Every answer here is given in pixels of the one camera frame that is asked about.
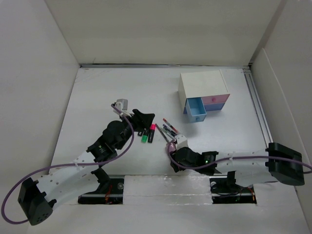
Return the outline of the pink cap highlighter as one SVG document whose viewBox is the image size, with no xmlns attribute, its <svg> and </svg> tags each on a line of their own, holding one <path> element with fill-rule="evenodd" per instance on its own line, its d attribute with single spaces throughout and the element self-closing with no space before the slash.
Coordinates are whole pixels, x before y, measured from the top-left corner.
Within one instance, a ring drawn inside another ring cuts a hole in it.
<svg viewBox="0 0 312 234">
<path fill-rule="evenodd" d="M 148 133 L 148 143 L 152 143 L 153 142 L 155 129 L 156 129 L 156 125 L 152 124 L 150 129 L 149 129 L 149 133 Z"/>
</svg>

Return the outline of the light blue small drawer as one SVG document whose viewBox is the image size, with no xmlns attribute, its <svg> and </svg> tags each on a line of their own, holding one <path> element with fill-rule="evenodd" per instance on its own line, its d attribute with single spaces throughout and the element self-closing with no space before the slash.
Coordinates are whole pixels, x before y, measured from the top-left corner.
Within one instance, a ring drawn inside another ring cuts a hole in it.
<svg viewBox="0 0 312 234">
<path fill-rule="evenodd" d="M 200 97 L 188 98 L 185 109 L 190 123 L 202 122 L 207 115 L 202 98 Z"/>
</svg>

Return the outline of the pink drawer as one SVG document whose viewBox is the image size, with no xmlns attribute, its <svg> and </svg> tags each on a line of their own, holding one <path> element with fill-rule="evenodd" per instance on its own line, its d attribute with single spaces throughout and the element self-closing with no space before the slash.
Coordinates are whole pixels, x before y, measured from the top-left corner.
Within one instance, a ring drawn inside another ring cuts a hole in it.
<svg viewBox="0 0 312 234">
<path fill-rule="evenodd" d="M 223 94 L 215 96 L 205 96 L 202 97 L 201 99 L 204 105 L 209 105 L 209 104 L 225 103 L 229 96 L 230 94 Z"/>
</svg>

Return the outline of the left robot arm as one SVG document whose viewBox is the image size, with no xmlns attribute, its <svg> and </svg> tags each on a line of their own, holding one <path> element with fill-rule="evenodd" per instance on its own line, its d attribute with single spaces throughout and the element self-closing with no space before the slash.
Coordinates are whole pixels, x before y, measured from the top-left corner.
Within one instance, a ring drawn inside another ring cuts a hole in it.
<svg viewBox="0 0 312 234">
<path fill-rule="evenodd" d="M 117 153 L 134 133 L 148 130 L 154 114 L 143 114 L 134 109 L 131 114 L 117 112 L 120 119 L 110 122 L 102 135 L 74 159 L 70 166 L 60 165 L 49 175 L 37 180 L 27 177 L 20 187 L 18 203 L 27 221 L 35 226 L 46 220 L 63 203 L 82 194 L 107 191 L 110 178 L 102 166 L 119 157 Z"/>
</svg>

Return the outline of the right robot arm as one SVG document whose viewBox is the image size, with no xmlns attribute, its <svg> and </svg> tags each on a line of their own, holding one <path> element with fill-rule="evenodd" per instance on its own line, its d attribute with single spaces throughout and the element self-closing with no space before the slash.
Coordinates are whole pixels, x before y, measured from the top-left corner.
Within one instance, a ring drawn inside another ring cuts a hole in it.
<svg viewBox="0 0 312 234">
<path fill-rule="evenodd" d="M 206 176 L 226 174 L 226 188 L 237 192 L 258 183 L 280 182 L 303 186 L 302 154 L 279 143 L 269 143 L 263 150 L 242 153 L 208 151 L 197 153 L 189 147 L 176 149 L 167 144 L 167 155 L 175 172 L 193 170 Z"/>
</svg>

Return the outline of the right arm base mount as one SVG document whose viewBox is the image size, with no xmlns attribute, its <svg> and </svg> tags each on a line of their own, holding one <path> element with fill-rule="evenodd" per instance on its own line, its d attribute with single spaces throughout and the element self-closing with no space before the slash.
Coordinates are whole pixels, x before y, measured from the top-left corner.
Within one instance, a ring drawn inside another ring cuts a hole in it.
<svg viewBox="0 0 312 234">
<path fill-rule="evenodd" d="M 210 176 L 210 191 L 213 204 L 256 204 L 253 185 L 242 187 L 236 184 L 234 172 Z"/>
</svg>

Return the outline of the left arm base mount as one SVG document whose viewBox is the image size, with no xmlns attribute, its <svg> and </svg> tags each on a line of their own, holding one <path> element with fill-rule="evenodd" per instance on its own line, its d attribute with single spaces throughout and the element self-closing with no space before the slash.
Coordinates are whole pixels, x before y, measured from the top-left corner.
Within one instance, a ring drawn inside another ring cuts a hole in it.
<svg viewBox="0 0 312 234">
<path fill-rule="evenodd" d="M 120 205 L 123 203 L 124 176 L 112 176 L 99 168 L 92 172 L 97 177 L 97 189 L 80 195 L 78 204 L 83 205 Z"/>
</svg>

